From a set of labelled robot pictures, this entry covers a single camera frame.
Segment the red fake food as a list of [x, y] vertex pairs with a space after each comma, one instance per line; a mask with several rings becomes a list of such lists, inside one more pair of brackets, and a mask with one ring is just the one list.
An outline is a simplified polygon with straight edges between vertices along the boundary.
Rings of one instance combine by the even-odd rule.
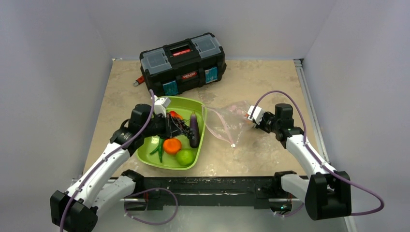
[[175, 111], [170, 111], [169, 114], [174, 117], [183, 120], [183, 117]]

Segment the orange fake fruit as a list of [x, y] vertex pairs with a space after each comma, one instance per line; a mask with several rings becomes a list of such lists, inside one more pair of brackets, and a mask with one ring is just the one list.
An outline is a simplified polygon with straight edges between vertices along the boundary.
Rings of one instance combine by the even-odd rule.
[[182, 149], [182, 143], [177, 138], [172, 138], [165, 140], [162, 147], [167, 154], [176, 155]]

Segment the black fake grapes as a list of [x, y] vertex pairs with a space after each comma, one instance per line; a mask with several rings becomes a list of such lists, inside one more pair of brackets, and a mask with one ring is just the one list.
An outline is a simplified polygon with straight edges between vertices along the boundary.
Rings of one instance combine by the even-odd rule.
[[174, 125], [181, 131], [181, 133], [187, 137], [188, 139], [194, 138], [194, 131], [191, 129], [184, 119], [180, 119], [178, 117], [171, 117], [171, 121]]

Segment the green plastic tray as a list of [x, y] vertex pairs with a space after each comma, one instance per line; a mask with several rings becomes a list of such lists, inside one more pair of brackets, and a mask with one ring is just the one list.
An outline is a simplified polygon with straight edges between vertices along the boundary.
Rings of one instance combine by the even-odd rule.
[[171, 103], [167, 107], [167, 111], [175, 111], [176, 113], [181, 115], [186, 121], [186, 125], [189, 125], [188, 120], [190, 119], [190, 116], [193, 112], [197, 116], [200, 135], [199, 146], [197, 148], [191, 148], [188, 138], [184, 135], [179, 135], [176, 137], [182, 143], [183, 149], [191, 150], [193, 156], [190, 159], [190, 163], [186, 165], [180, 165], [175, 156], [169, 155], [166, 152], [163, 153], [162, 162], [160, 162], [158, 153], [151, 155], [150, 152], [153, 151], [159, 144], [160, 139], [157, 136], [146, 138], [144, 144], [136, 151], [136, 155], [142, 163], [156, 168], [178, 171], [188, 170], [196, 164], [201, 153], [201, 146], [206, 130], [204, 122], [204, 120], [206, 119], [206, 114], [202, 112], [202, 106], [204, 104], [200, 101], [184, 97], [170, 96], [169, 98], [171, 100]]

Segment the purple fake eggplant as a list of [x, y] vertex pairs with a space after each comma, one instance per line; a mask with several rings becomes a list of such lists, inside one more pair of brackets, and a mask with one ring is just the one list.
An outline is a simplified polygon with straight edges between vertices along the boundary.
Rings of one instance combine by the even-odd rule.
[[192, 112], [190, 116], [190, 131], [191, 131], [191, 138], [189, 139], [190, 141], [190, 146], [192, 148], [197, 148], [200, 144], [200, 131], [199, 131], [199, 125], [198, 125], [198, 120], [197, 120], [197, 115], [195, 112]]

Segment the green fake apple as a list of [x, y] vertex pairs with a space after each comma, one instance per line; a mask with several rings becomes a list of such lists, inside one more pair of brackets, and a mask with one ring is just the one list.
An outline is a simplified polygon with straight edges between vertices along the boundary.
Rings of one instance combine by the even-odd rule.
[[181, 149], [176, 153], [175, 159], [179, 165], [189, 166], [195, 161], [195, 153], [192, 149]]

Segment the clear zip top bag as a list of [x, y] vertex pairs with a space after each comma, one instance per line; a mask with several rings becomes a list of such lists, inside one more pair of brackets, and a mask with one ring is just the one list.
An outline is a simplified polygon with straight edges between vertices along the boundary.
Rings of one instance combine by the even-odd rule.
[[205, 126], [214, 137], [235, 148], [242, 135], [253, 127], [253, 123], [248, 120], [249, 108], [247, 101], [236, 101], [222, 108], [203, 105]]

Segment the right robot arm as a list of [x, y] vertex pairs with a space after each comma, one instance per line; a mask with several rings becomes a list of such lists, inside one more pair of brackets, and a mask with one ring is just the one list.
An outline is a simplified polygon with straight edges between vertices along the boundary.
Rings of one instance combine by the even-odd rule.
[[290, 193], [303, 202], [312, 220], [339, 218], [351, 215], [351, 187], [334, 177], [337, 174], [349, 179], [346, 172], [338, 172], [310, 147], [304, 131], [294, 125], [293, 107], [278, 103], [274, 113], [259, 106], [250, 106], [248, 120], [255, 128], [274, 133], [275, 138], [299, 162], [307, 175], [301, 178], [293, 172], [276, 174], [272, 192], [279, 197]]

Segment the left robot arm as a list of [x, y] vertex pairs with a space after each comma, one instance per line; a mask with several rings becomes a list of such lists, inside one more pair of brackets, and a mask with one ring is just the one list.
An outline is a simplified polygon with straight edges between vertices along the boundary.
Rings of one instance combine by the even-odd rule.
[[112, 184], [107, 181], [144, 144], [148, 137], [169, 139], [180, 135], [167, 113], [167, 103], [138, 104], [131, 117], [113, 133], [94, 164], [65, 191], [50, 197], [51, 219], [61, 232], [92, 231], [104, 210], [124, 197], [137, 198], [160, 187], [146, 189], [144, 177], [124, 171]]

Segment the black plastic toolbox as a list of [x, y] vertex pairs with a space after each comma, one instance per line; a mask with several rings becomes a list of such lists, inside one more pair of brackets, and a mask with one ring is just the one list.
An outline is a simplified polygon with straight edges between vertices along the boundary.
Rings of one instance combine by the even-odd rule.
[[218, 82], [227, 68], [224, 50], [210, 32], [141, 52], [139, 59], [146, 87], [158, 97]]

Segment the aluminium frame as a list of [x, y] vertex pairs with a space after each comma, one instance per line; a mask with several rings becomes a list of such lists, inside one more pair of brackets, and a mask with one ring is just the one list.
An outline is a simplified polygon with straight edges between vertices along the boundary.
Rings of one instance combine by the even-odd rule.
[[138, 104], [130, 119], [125, 120], [113, 134], [104, 152], [91, 168], [65, 192], [56, 191], [50, 199], [52, 221], [61, 231], [90, 232], [99, 215], [122, 198], [144, 196], [148, 205], [166, 203], [160, 196], [166, 191], [170, 204], [179, 206], [250, 206], [270, 207], [269, 200], [293, 196], [312, 220], [348, 217], [351, 211], [349, 175], [339, 172], [310, 147], [305, 128], [295, 127], [291, 121], [297, 105], [280, 103], [275, 112], [252, 105], [246, 120], [256, 128], [274, 133], [300, 163], [306, 178], [293, 171], [277, 172], [273, 176], [251, 177], [144, 177], [132, 170], [124, 171], [113, 183], [112, 174], [144, 144], [148, 137], [191, 137], [187, 128], [173, 123], [165, 113], [169, 97], [152, 96], [152, 103]]

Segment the red handled tool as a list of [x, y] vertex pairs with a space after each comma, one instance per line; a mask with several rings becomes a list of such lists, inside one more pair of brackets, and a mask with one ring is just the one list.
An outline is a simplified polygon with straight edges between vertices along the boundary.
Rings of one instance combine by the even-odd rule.
[[142, 83], [144, 83], [144, 82], [145, 82], [144, 77], [143, 77], [143, 76], [140, 76], [138, 79], [136, 79], [136, 80], [134, 81], [133, 86], [136, 87], [136, 86], [138, 86], [138, 85], [140, 85], [140, 84], [142, 84]]

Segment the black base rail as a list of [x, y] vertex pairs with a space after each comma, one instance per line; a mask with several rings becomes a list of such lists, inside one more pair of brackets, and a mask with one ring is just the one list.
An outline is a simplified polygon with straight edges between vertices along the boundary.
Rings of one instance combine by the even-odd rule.
[[147, 210], [164, 206], [230, 206], [269, 209], [288, 213], [301, 201], [276, 185], [273, 176], [237, 177], [143, 177], [122, 201], [135, 210], [141, 203]]

